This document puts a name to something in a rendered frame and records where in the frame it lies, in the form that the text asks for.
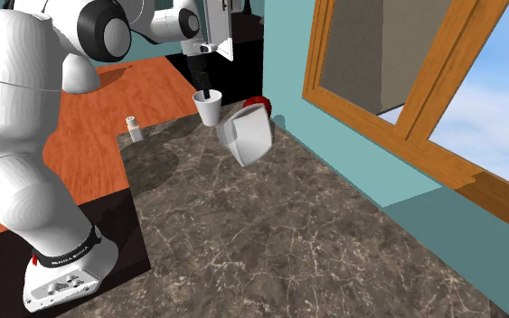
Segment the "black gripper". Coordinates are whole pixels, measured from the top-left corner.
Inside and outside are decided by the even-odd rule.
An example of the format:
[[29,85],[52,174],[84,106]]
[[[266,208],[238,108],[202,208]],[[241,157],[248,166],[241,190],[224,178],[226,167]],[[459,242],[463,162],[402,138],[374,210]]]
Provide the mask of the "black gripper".
[[194,85],[202,85],[203,98],[211,97],[211,82],[207,68],[207,59],[204,54],[187,56],[186,62]]

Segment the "white cup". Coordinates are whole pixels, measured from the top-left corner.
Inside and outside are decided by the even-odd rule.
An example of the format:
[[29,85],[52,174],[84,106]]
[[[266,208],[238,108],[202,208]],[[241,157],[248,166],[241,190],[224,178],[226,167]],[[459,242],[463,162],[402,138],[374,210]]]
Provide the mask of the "white cup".
[[193,102],[203,124],[217,126],[220,122],[222,94],[218,90],[210,89],[209,96],[209,98],[205,97],[203,90],[197,91],[193,94]]

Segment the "red apple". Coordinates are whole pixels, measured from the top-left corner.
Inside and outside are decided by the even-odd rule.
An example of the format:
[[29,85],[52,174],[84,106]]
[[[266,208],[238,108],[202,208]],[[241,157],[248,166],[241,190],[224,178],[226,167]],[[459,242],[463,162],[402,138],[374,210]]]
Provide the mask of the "red apple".
[[262,104],[267,111],[268,117],[271,116],[272,110],[271,102],[268,98],[265,98],[264,96],[253,96],[251,98],[248,98],[244,101],[242,107],[246,108],[255,104]]

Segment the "white door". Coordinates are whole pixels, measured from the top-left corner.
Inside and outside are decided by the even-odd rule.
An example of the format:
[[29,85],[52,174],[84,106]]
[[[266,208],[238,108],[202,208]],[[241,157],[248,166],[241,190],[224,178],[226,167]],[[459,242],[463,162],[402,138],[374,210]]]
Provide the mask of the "white door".
[[233,61],[232,0],[203,0],[203,7],[209,45],[221,56]]

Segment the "white salt shaker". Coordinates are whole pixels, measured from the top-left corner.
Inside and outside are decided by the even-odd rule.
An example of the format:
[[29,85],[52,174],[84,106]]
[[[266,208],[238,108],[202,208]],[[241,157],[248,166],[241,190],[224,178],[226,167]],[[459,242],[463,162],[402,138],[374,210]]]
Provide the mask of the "white salt shaker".
[[130,134],[131,140],[134,143],[142,141],[144,139],[144,136],[142,134],[140,125],[136,121],[136,118],[135,117],[127,117],[126,123],[127,123],[127,131]]

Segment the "dark robot stand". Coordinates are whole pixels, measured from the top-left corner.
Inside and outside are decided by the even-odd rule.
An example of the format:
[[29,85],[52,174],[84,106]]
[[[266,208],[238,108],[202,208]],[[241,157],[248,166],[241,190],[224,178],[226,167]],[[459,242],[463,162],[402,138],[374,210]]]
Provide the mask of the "dark robot stand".
[[22,302],[22,294],[24,272],[31,260],[32,247],[7,230],[0,233],[0,318],[55,318],[151,269],[129,189],[85,202],[80,209],[119,248],[118,261],[99,289],[65,304],[36,313],[28,312]]

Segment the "wooden framed window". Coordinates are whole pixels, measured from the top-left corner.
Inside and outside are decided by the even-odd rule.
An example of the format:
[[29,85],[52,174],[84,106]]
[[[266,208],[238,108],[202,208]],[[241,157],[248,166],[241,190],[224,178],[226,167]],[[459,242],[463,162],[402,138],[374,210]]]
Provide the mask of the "wooden framed window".
[[509,224],[509,182],[429,139],[508,5],[509,0],[451,1],[401,114],[390,124],[321,85],[335,0],[316,0],[303,97]]

